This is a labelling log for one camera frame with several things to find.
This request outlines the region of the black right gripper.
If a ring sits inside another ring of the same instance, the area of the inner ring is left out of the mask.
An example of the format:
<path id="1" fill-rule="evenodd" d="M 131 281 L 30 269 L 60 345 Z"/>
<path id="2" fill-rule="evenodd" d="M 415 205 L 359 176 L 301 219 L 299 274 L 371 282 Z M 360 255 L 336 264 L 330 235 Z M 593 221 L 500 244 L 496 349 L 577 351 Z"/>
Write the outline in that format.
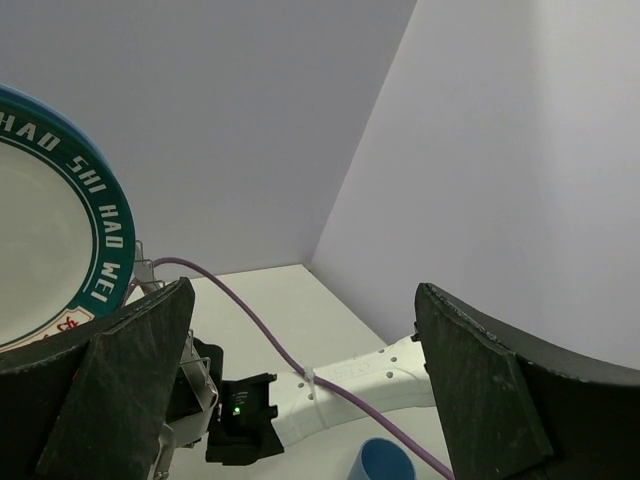
<path id="1" fill-rule="evenodd" d="M 224 466 L 248 466 L 263 458 L 280 455 L 284 446 L 272 421 L 278 414 L 270 404 L 269 387 L 275 374 L 264 373 L 241 380 L 224 380 L 224 351 L 194 338 L 202 357 L 211 359 L 210 376 L 219 400 L 205 436 L 205 460 Z"/>

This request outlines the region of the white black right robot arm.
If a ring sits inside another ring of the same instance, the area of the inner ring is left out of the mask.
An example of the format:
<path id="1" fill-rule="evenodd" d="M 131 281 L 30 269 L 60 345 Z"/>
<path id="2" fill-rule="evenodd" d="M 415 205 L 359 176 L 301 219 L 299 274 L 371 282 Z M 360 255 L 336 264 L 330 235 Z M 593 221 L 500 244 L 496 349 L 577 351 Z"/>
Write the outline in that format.
<path id="1" fill-rule="evenodd" d="M 325 430 L 369 417 L 433 469 L 433 455 L 387 418 L 435 399 L 418 335 L 330 365 L 215 380 L 213 412 L 196 434 L 204 460 L 249 466 Z"/>

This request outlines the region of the blue plastic cup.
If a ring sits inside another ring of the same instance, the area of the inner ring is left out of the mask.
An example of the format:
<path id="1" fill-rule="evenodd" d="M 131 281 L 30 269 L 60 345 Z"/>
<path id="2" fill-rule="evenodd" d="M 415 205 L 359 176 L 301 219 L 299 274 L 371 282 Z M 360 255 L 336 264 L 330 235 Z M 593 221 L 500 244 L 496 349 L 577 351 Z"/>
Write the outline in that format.
<path id="1" fill-rule="evenodd" d="M 347 480 L 415 480 L 409 456 L 384 438 L 366 440 L 354 460 Z"/>

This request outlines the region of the white plate green rim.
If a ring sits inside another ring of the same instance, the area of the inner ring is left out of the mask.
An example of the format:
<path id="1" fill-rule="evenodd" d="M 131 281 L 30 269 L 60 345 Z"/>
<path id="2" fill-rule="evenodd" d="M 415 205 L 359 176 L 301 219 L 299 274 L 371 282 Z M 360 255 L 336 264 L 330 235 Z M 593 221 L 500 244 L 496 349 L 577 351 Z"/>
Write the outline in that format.
<path id="1" fill-rule="evenodd" d="M 1 348 L 114 312 L 133 274 L 128 202 L 61 129 L 1 100 Z"/>

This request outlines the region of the stainless steel dish rack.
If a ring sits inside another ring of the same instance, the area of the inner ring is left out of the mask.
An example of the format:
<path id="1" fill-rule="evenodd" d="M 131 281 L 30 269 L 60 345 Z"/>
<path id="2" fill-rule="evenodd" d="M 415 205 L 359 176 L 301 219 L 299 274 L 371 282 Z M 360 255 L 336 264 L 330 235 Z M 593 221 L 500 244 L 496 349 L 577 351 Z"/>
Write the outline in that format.
<path id="1" fill-rule="evenodd" d="M 219 400 L 210 367 L 211 359 L 199 355 L 194 333 L 189 330 L 149 479 L 167 479 L 175 450 L 192 448 L 205 436 Z"/>

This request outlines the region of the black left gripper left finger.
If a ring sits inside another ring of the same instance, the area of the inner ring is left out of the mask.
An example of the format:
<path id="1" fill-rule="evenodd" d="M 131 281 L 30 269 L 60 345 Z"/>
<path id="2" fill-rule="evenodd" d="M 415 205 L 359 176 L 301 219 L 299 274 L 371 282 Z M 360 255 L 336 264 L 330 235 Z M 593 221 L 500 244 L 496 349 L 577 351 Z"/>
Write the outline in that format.
<path id="1" fill-rule="evenodd" d="M 194 303 L 181 278 L 2 353 L 2 478 L 147 478 Z"/>

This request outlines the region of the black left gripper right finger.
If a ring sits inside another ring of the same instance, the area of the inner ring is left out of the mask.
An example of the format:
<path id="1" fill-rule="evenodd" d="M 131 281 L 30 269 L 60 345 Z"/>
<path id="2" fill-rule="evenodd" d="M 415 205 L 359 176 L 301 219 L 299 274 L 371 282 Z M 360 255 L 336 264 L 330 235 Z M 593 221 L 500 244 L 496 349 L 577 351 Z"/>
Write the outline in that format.
<path id="1" fill-rule="evenodd" d="M 636 479 L 639 373 L 554 345 L 434 284 L 415 327 L 457 479 Z"/>

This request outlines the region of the blue plastic plate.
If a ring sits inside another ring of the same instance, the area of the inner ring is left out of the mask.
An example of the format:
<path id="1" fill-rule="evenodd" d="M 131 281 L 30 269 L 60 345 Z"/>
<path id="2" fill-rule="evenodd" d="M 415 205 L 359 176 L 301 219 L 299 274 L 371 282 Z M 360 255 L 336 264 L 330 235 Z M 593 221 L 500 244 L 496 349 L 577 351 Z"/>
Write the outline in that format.
<path id="1" fill-rule="evenodd" d="M 97 145 L 67 117 L 39 99 L 5 84 L 1 85 L 1 100 L 17 104 L 29 111 L 31 114 L 41 117 L 43 120 L 46 120 L 58 129 L 61 129 L 67 136 L 70 136 L 75 141 L 79 142 L 84 148 L 88 149 L 108 172 L 107 176 L 116 186 L 118 194 L 124 198 L 125 202 L 128 202 L 125 192 L 122 189 L 117 176 L 113 173 L 107 158 L 100 151 Z"/>

